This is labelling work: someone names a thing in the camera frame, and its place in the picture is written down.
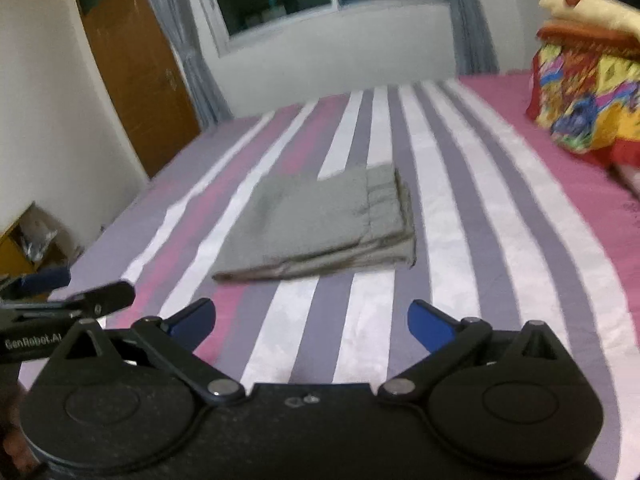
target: window frame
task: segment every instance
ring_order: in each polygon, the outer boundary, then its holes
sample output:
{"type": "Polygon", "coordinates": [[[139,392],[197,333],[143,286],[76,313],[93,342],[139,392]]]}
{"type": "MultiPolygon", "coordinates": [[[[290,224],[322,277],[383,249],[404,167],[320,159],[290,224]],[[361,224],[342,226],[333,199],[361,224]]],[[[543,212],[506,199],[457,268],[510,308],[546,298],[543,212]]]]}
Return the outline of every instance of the window frame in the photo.
{"type": "Polygon", "coordinates": [[[359,0],[357,2],[342,3],[341,0],[330,0],[329,4],[301,10],[295,14],[283,16],[272,22],[262,23],[249,30],[238,32],[231,36],[226,28],[226,23],[218,0],[199,0],[200,6],[209,25],[209,30],[218,50],[218,57],[226,56],[242,47],[258,43],[273,34],[280,33],[284,28],[294,23],[303,22],[310,18],[325,16],[340,12],[362,12],[363,10],[387,9],[389,7],[404,7],[423,4],[442,4],[447,0],[359,0]]]}

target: bed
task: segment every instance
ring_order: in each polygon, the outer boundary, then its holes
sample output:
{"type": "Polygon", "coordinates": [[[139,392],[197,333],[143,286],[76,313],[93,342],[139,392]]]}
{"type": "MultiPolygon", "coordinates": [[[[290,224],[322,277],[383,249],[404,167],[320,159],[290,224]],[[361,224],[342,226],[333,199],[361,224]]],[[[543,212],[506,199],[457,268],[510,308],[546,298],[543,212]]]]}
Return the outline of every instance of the bed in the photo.
{"type": "MultiPolygon", "coordinates": [[[[216,329],[196,354],[247,388],[376,388],[425,356],[406,326],[415,298],[499,329],[543,319],[606,410],[591,465],[607,480],[631,480],[640,472],[640,207],[602,170],[553,145],[524,116],[529,101],[529,75],[482,76],[331,96],[223,124],[153,180],[58,296],[131,281],[136,301],[108,328],[211,298],[216,329]],[[322,178],[386,162],[413,197],[413,268],[252,285],[208,275],[261,176],[322,178]]],[[[23,366],[27,384],[40,366],[23,366]]]]}

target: folded blanket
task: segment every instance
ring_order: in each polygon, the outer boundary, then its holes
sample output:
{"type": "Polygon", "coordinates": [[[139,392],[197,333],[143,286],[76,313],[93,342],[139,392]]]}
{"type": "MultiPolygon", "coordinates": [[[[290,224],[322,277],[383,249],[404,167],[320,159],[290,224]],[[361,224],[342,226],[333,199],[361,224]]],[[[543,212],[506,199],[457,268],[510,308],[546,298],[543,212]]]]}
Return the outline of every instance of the folded blanket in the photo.
{"type": "Polygon", "coordinates": [[[414,262],[409,193],[386,165],[265,177],[211,270],[219,281],[282,280],[414,262]]]}
{"type": "Polygon", "coordinates": [[[601,56],[640,60],[640,41],[629,32],[587,23],[549,20],[538,31],[538,37],[545,44],[569,47],[601,56]]]}
{"type": "Polygon", "coordinates": [[[540,7],[558,20],[622,30],[640,40],[640,10],[616,0],[540,0],[540,7]]]}

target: metal screw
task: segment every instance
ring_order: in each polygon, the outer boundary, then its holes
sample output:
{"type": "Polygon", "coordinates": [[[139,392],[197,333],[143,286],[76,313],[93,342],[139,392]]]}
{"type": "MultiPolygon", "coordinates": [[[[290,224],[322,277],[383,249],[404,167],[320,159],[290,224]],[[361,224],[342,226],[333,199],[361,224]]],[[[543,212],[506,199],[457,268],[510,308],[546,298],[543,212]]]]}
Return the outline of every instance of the metal screw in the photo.
{"type": "Polygon", "coordinates": [[[305,401],[300,397],[289,397],[289,399],[285,399],[284,403],[290,408],[300,408],[305,405],[305,401]]]}
{"type": "Polygon", "coordinates": [[[216,379],[211,381],[207,390],[209,393],[214,394],[217,397],[225,397],[236,393],[240,389],[240,385],[232,379],[216,379]]]}
{"type": "Polygon", "coordinates": [[[409,379],[391,379],[382,385],[391,395],[400,396],[410,394],[415,390],[415,383],[409,379]]]}

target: door handle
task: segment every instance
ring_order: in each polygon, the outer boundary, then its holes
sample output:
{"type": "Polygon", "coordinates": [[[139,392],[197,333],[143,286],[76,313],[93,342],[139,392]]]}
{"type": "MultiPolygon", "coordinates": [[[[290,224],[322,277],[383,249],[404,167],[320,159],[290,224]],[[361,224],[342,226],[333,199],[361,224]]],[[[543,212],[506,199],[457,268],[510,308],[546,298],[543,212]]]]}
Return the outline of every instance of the door handle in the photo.
{"type": "Polygon", "coordinates": [[[164,76],[166,77],[166,80],[169,82],[169,86],[171,86],[171,90],[175,92],[178,89],[178,83],[175,81],[174,71],[171,70],[170,68],[167,68],[164,71],[164,76]]]}

